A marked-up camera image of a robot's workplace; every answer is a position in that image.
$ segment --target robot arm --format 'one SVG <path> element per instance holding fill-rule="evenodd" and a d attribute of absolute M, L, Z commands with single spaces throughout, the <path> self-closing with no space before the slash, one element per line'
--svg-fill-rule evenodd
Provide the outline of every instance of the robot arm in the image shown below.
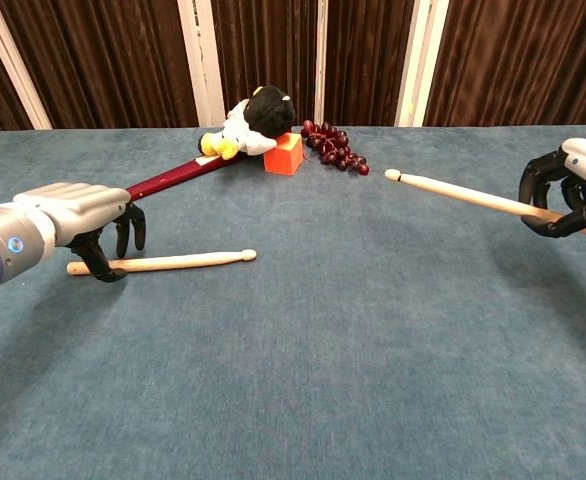
<path fill-rule="evenodd" d="M 520 179 L 519 201 L 546 209 L 551 183 L 560 180 L 572 212 L 551 223 L 522 218 L 538 235 L 567 237 L 586 228 L 586 139 L 570 138 L 557 151 L 531 160 Z"/>
<path fill-rule="evenodd" d="M 55 183 L 16 195 L 0 204 L 0 285 L 48 259 L 56 247 L 67 247 L 104 282 L 126 276 L 112 269 L 99 245 L 103 228 L 114 222 L 117 255 L 125 255 L 130 225 L 135 246 L 146 238 L 143 211 L 120 188 L 85 183 Z"/>

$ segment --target red grapes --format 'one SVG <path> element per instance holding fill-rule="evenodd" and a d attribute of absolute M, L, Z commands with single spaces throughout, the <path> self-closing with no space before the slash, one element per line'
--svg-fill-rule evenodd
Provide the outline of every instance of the red grapes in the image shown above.
<path fill-rule="evenodd" d="M 368 175 L 369 166 L 366 164 L 366 158 L 351 150 L 349 137 L 344 130 L 338 130 L 329 122 L 324 122 L 320 126 L 311 120 L 304 120 L 300 135 L 306 139 L 306 145 L 318 153 L 323 165 Z"/>

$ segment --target plush penguin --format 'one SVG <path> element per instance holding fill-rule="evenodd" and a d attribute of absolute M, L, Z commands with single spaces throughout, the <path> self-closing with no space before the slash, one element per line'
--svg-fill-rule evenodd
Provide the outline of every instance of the plush penguin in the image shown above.
<path fill-rule="evenodd" d="M 277 138 L 291 130 L 295 108 L 291 97 L 273 85 L 255 89 L 227 114 L 223 130 L 205 133 L 198 148 L 203 155 L 229 160 L 238 152 L 261 155 L 277 146 Z"/>

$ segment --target table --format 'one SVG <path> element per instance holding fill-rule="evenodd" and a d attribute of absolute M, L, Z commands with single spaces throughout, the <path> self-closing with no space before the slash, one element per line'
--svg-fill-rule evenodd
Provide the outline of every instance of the table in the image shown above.
<path fill-rule="evenodd" d="M 0 479 L 586 478 L 586 235 L 384 177 L 516 198 L 586 126 L 346 130 L 369 176 L 250 159 L 138 202 L 144 256 L 254 262 L 104 284 L 58 249 L 0 287 Z M 127 187 L 202 133 L 2 132 L 0 202 Z"/>

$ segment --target drumstick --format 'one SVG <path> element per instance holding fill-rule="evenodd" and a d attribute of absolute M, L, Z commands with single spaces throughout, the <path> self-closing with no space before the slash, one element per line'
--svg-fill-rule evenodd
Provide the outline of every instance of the drumstick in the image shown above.
<path fill-rule="evenodd" d="M 438 193 L 457 200 L 474 203 L 482 207 L 492 208 L 494 210 L 499 210 L 520 217 L 535 217 L 544 223 L 556 222 L 559 218 L 564 216 L 562 213 L 534 207 L 533 205 L 527 205 L 526 203 L 498 197 L 497 195 L 478 192 L 477 190 L 471 190 L 470 188 L 460 187 L 458 185 L 433 180 L 427 177 L 400 173 L 399 170 L 390 169 L 387 170 L 384 175 L 389 180 L 405 183 L 421 190 L 427 190 L 429 192 Z"/>
<path fill-rule="evenodd" d="M 125 260 L 111 260 L 111 268 L 121 268 L 127 272 L 149 272 L 153 270 L 171 270 L 177 268 L 196 268 L 224 265 L 233 262 L 249 262 L 257 256 L 255 250 L 241 252 L 213 252 L 193 255 L 178 255 L 174 257 L 131 258 Z M 70 262 L 66 271 L 69 275 L 89 275 L 89 269 L 84 262 Z"/>

